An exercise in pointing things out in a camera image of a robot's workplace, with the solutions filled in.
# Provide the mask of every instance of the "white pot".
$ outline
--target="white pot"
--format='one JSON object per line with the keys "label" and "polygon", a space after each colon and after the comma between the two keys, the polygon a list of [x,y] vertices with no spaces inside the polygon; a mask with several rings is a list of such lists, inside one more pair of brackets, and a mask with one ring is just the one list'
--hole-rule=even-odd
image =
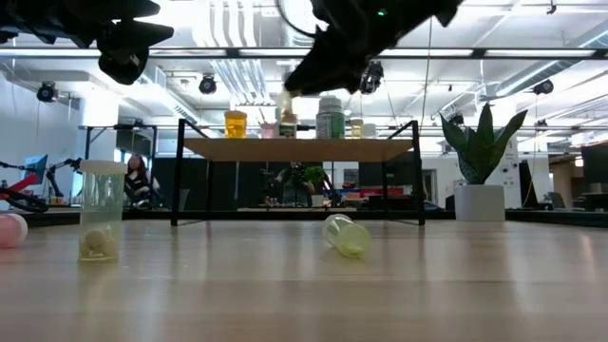
{"label": "white pot", "polygon": [[313,207],[323,206],[323,195],[311,195]]}
{"label": "white pot", "polygon": [[504,190],[501,185],[465,185],[454,190],[456,219],[504,221]]}

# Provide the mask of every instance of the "pink ball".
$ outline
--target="pink ball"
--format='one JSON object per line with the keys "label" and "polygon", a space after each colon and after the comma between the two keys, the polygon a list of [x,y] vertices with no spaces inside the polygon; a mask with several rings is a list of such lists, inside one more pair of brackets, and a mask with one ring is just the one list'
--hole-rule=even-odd
{"label": "pink ball", "polygon": [[28,224],[17,214],[0,215],[0,248],[17,247],[28,235]]}

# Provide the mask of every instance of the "green label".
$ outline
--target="green label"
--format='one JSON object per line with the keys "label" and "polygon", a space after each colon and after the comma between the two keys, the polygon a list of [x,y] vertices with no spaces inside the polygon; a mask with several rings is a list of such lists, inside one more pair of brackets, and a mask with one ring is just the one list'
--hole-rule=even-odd
{"label": "green label", "polygon": [[281,138],[295,138],[295,126],[282,124],[278,127],[278,136]]}
{"label": "green label", "polygon": [[317,138],[344,139],[345,117],[342,113],[321,113],[316,116]]}

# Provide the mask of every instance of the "potted plant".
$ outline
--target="potted plant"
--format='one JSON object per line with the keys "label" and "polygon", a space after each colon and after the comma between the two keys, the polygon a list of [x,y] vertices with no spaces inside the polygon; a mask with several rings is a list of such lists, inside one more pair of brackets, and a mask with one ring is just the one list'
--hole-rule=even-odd
{"label": "potted plant", "polygon": [[460,171],[467,185],[454,189],[456,219],[475,221],[504,220],[504,190],[502,185],[485,185],[485,180],[498,166],[504,150],[523,124],[526,111],[511,118],[509,123],[494,130],[490,105],[485,104],[477,131],[463,130],[442,116],[446,141],[458,153]]}
{"label": "potted plant", "polygon": [[304,170],[304,180],[309,181],[314,186],[315,193],[320,193],[320,195],[311,194],[313,207],[323,206],[322,192],[318,191],[317,189],[322,188],[321,184],[323,183],[324,179],[325,179],[325,170],[323,170],[323,168],[321,168],[319,166],[307,167]]}

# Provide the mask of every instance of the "yellow ball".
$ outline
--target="yellow ball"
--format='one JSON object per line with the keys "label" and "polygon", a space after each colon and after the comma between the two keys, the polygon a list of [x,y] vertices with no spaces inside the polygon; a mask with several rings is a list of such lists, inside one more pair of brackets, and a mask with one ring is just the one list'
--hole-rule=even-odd
{"label": "yellow ball", "polygon": [[105,245],[105,234],[99,230],[92,230],[86,233],[85,243],[93,252],[101,252]]}

